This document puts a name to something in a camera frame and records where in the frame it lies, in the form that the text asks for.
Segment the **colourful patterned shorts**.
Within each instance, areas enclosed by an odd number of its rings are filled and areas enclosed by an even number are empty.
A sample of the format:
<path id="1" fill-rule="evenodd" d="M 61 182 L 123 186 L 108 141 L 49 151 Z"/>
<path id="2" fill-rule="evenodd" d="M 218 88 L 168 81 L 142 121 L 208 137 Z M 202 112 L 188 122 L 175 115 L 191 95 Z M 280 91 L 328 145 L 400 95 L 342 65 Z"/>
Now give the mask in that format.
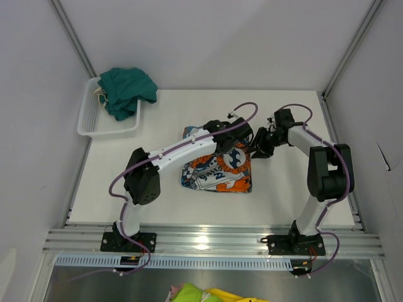
<path id="1" fill-rule="evenodd" d="M 251 155 L 246 153 L 250 139 L 237 143 L 224 155 L 204 155 L 183 166 L 181 185 L 188 189 L 215 193 L 251 193 Z"/>

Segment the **green shorts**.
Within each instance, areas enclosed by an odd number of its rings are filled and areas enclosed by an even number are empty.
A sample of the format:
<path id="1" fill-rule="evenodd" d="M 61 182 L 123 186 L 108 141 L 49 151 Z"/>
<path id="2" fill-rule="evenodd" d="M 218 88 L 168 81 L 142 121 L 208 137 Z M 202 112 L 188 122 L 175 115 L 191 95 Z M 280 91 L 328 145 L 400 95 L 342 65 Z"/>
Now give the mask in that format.
<path id="1" fill-rule="evenodd" d="M 112 68 L 100 75 L 94 95 L 98 104 L 117 121 L 137 114 L 138 101 L 157 102 L 158 87 L 138 68 Z"/>

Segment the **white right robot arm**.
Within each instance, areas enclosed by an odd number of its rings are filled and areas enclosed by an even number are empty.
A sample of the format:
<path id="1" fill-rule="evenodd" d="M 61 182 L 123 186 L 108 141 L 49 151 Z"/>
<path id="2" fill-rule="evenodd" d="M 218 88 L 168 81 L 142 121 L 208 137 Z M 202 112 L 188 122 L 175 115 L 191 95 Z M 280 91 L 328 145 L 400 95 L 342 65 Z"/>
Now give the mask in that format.
<path id="1" fill-rule="evenodd" d="M 321 237 L 320 227 L 331 208 L 355 187 L 351 149 L 326 141 L 309 128 L 308 121 L 295 121 L 289 105 L 275 111 L 268 126 L 259 128 L 251 143 L 252 158 L 268 159 L 282 145 L 298 148 L 309 160 L 310 196 L 285 237 L 288 248 L 301 254 Z"/>

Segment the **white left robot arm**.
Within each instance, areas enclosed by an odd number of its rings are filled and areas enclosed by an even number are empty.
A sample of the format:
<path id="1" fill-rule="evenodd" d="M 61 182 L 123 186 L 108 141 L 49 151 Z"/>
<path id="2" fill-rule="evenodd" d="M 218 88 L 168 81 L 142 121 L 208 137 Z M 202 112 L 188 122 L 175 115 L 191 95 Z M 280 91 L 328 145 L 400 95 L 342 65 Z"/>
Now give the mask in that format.
<path id="1" fill-rule="evenodd" d="M 119 218 L 113 224 L 114 243 L 124 252 L 131 251 L 137 243 L 140 210 L 156 200 L 161 193 L 161 178 L 181 167 L 196 164 L 195 169 L 209 166 L 213 159 L 246 145 L 253 130 L 244 118 L 232 123 L 209 121 L 191 127 L 183 139 L 169 147 L 153 152 L 143 148 L 134 150 L 126 169 L 111 183 L 109 194 L 124 200 Z"/>

